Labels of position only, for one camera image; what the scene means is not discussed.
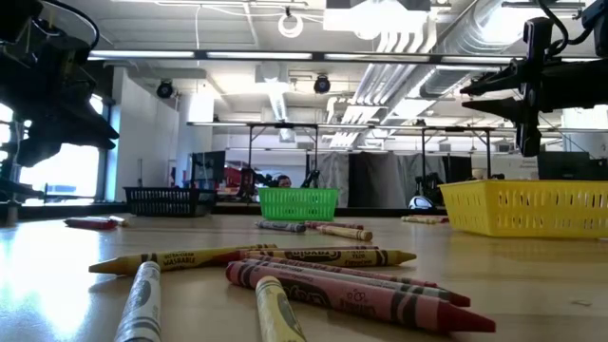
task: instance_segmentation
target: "table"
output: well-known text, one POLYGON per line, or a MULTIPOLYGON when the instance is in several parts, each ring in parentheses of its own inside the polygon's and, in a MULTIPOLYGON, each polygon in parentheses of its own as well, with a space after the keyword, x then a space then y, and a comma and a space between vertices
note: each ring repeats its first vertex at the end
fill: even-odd
MULTIPOLYGON (((0 228, 0 341, 111 341, 132 277, 93 275, 89 264, 125 254, 276 243, 350 245, 354 240, 259 231, 257 217, 133 218, 109 233, 61 221, 0 228)), ((472 300, 497 333, 452 336, 292 302, 309 341, 605 341, 608 339, 608 242, 500 239, 452 233, 448 225, 398 218, 341 218, 366 224, 374 244, 418 254, 380 270, 430 281, 472 300)), ((221 268, 162 274, 162 338, 259 341, 254 292, 230 285, 221 268)))

